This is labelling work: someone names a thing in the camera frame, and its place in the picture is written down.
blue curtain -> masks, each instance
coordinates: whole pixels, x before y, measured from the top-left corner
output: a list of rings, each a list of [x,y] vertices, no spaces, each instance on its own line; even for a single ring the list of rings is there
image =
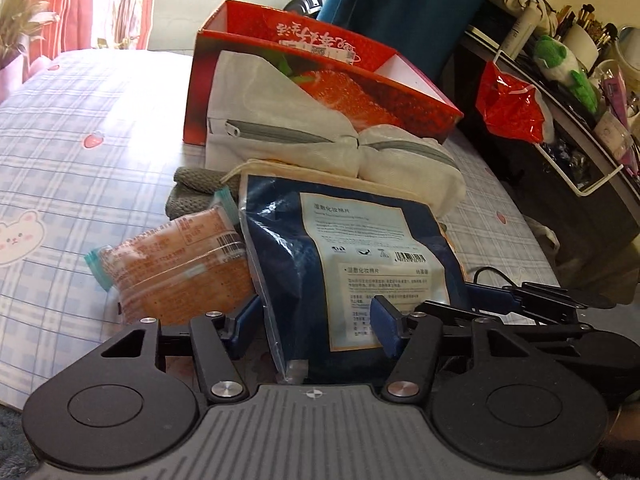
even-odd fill
[[[318,19],[388,44],[436,79],[483,0],[327,0]]]

checkered tablecloth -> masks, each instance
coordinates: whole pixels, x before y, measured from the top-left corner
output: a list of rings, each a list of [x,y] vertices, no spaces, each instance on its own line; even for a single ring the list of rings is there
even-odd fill
[[[182,143],[190,64],[164,52],[68,52],[0,105],[1,403],[21,408],[119,329],[116,297],[83,256],[167,222],[175,168],[204,164],[203,148]],[[446,146],[468,185],[444,219],[465,269],[492,265],[518,282],[555,283],[484,161],[460,134]],[[15,247],[4,256],[1,247],[13,238],[27,249],[38,243],[12,260]]]

stuffed animal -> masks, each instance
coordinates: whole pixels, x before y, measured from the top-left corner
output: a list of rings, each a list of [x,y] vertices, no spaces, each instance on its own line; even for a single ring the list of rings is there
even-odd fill
[[[542,36],[534,47],[533,59],[544,77],[566,86],[588,111],[596,113],[596,92],[573,52],[559,41]]]

red cardboard box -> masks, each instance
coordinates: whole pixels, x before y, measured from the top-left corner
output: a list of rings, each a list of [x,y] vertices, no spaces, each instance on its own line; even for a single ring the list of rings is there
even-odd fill
[[[443,142],[462,118],[391,47],[290,12],[227,0],[196,37],[184,118],[188,144],[206,143],[207,106],[222,50],[263,57],[317,101],[347,116],[356,131],[394,124]]]

silver bolt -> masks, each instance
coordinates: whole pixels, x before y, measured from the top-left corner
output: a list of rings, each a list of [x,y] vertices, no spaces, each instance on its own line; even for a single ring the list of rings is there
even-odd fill
[[[244,388],[235,381],[220,381],[211,387],[211,393],[217,397],[237,397]]]
[[[387,386],[386,390],[394,397],[413,397],[420,391],[420,386],[409,381],[396,381]]]

